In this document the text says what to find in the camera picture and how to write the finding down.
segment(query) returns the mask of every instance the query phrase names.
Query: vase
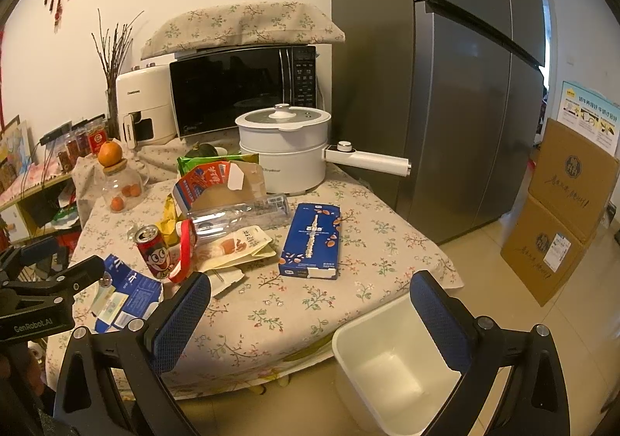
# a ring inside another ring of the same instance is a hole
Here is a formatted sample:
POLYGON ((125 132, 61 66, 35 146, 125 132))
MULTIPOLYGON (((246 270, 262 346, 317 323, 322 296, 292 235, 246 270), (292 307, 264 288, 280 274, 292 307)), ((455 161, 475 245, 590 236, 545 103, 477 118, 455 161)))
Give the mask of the vase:
POLYGON ((108 139, 120 139, 119 132, 119 106, 116 98, 116 85, 105 91, 108 102, 108 139))

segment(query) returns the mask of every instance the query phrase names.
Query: white electric cooking pot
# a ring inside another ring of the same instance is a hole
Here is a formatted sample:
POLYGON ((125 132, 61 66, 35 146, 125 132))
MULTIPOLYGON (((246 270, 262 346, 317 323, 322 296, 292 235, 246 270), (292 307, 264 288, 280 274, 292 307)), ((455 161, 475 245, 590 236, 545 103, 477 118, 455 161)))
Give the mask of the white electric cooking pot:
POLYGON ((304 193, 325 179, 325 162, 408 176, 410 164, 397 158, 355 151, 349 142, 329 146, 332 115, 309 107, 279 103, 235 119, 241 152, 258 154, 268 193, 304 193))

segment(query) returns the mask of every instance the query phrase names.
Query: gray refrigerator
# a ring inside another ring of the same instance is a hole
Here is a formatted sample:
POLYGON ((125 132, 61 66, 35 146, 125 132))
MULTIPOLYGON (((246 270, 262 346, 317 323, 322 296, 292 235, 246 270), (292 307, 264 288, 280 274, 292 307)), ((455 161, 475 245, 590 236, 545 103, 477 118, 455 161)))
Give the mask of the gray refrigerator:
POLYGON ((347 169, 444 242, 512 207, 543 97, 542 0, 332 0, 332 138, 407 157, 347 169))

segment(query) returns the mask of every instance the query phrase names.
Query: soda can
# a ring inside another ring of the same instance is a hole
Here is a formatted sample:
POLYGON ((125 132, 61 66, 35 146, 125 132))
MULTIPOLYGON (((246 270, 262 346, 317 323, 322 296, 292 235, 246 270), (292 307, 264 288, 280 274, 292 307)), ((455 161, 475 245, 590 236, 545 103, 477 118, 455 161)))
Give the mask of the soda can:
POLYGON ((166 278, 173 269, 168 246, 154 224, 141 227, 134 236, 142 258, 155 278, 166 278))

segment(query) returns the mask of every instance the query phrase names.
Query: white trash bin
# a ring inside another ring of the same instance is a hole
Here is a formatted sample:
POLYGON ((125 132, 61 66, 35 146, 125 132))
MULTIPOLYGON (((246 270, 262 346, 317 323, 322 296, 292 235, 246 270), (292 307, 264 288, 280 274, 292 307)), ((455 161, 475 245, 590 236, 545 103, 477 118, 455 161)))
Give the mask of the white trash bin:
POLYGON ((336 389, 364 431, 421 434, 461 373, 446 366, 406 294, 334 334, 336 389))

